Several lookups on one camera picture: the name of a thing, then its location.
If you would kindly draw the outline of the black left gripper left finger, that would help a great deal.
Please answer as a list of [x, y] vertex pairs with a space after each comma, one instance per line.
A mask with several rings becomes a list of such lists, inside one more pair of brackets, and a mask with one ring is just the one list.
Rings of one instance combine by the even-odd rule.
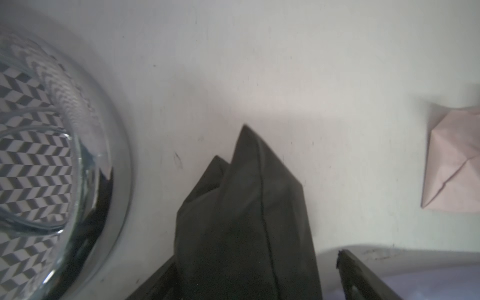
[[170, 257], [127, 300], [180, 300], [180, 281], [175, 257]]

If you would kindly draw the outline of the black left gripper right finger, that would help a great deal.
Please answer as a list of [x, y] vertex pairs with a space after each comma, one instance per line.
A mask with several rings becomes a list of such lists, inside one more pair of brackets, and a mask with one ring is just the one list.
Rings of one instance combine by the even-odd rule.
[[350, 250], [338, 252], [336, 268], [346, 300], [401, 300], [380, 277]]

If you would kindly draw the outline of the black umbrella sleeve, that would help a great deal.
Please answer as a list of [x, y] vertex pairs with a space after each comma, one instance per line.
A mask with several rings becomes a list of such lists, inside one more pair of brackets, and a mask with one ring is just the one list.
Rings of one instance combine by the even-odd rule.
[[302, 184], [250, 127], [212, 159], [176, 218], [185, 300], [319, 300]]

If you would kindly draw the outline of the purple umbrella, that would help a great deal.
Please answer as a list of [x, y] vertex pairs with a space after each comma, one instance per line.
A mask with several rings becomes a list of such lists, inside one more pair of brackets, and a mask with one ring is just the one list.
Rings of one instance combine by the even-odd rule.
[[404, 300], [478, 300], [480, 266], [451, 266], [383, 274], [372, 271]]

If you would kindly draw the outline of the pink umbrella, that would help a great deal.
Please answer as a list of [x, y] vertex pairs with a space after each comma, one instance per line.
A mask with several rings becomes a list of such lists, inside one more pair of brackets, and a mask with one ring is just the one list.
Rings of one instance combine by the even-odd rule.
[[454, 109], [431, 130], [421, 207], [480, 212], [480, 109]]

